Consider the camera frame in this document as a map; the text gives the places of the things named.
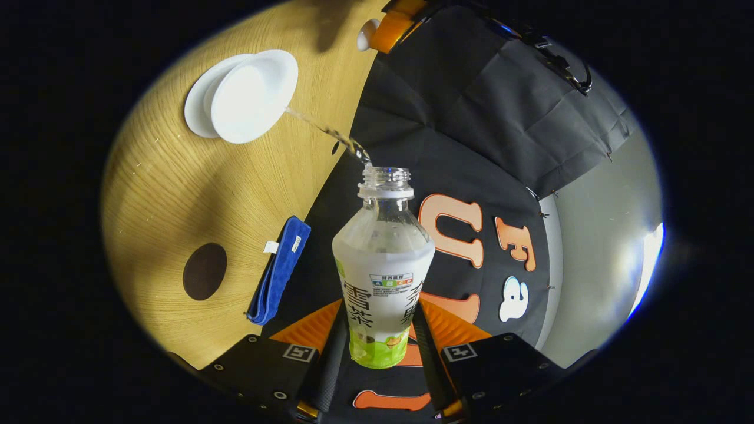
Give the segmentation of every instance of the white tag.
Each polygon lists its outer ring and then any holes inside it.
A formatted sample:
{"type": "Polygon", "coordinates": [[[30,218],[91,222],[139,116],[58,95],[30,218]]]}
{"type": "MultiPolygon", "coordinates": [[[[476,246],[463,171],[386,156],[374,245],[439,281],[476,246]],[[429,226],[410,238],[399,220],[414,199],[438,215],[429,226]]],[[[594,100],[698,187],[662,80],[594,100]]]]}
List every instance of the white tag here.
{"type": "Polygon", "coordinates": [[[292,251],[293,253],[295,253],[296,250],[299,249],[299,243],[301,243],[301,236],[297,235],[296,236],[296,241],[293,242],[293,247],[290,248],[290,251],[292,251]]]}
{"type": "Polygon", "coordinates": [[[278,247],[280,247],[280,243],[277,243],[276,241],[268,241],[267,244],[265,244],[264,253],[277,253],[278,247]]]}

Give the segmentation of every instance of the plastic bottle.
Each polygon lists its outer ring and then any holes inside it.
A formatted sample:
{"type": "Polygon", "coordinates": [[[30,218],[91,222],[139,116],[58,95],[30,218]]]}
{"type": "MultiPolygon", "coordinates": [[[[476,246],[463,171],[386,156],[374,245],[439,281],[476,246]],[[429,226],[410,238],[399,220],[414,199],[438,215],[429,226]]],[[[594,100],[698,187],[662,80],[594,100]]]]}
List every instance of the plastic bottle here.
{"type": "Polygon", "coordinates": [[[363,172],[363,207],[333,239],[351,341],[351,358],[368,368],[398,364],[434,256],[434,242],[408,208],[405,168],[363,172]]]}

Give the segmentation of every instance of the bottle neck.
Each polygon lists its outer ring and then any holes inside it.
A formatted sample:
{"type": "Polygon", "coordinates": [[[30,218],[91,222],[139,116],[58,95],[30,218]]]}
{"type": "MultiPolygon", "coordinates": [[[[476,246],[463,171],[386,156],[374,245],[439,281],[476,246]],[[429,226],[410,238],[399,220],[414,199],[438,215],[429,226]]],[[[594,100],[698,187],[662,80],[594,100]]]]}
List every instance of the bottle neck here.
{"type": "Polygon", "coordinates": [[[390,220],[390,216],[404,214],[409,210],[407,198],[364,198],[364,209],[377,213],[377,220],[390,220]]]}
{"type": "Polygon", "coordinates": [[[414,190],[409,186],[409,170],[401,167],[364,167],[364,182],[358,184],[358,196],[364,204],[399,205],[406,208],[406,201],[414,198],[414,190]]]}

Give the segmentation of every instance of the blue towel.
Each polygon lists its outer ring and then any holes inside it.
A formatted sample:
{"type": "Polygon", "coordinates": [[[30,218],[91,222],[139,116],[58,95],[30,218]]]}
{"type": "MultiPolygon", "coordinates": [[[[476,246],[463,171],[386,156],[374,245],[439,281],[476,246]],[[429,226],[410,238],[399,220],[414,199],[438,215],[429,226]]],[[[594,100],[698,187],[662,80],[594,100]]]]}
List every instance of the blue towel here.
{"type": "Polygon", "coordinates": [[[267,265],[262,282],[251,299],[251,306],[246,313],[249,321],[264,325],[275,316],[280,305],[280,297],[283,296],[285,285],[293,273],[293,267],[299,261],[310,232],[311,227],[299,218],[288,218],[283,227],[277,253],[267,265]]]}

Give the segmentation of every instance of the white plate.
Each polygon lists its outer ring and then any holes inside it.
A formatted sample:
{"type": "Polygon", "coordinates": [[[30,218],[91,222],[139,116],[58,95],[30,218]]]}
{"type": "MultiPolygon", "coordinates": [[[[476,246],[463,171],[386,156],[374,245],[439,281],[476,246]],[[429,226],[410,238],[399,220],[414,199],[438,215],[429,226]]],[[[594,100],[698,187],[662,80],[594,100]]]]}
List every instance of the white plate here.
{"type": "Polygon", "coordinates": [[[285,113],[298,79],[296,58],[287,51],[248,57],[217,86],[210,110],[215,131],[230,143],[262,136],[285,113]]]}
{"type": "Polygon", "coordinates": [[[194,83],[194,86],[188,92],[183,108],[183,116],[186,119],[186,124],[191,131],[194,131],[194,134],[206,138],[219,137],[217,131],[215,131],[215,127],[212,125],[210,114],[205,110],[204,95],[214,82],[220,83],[222,78],[233,70],[236,65],[252,56],[252,54],[231,56],[209,68],[194,83]]]}

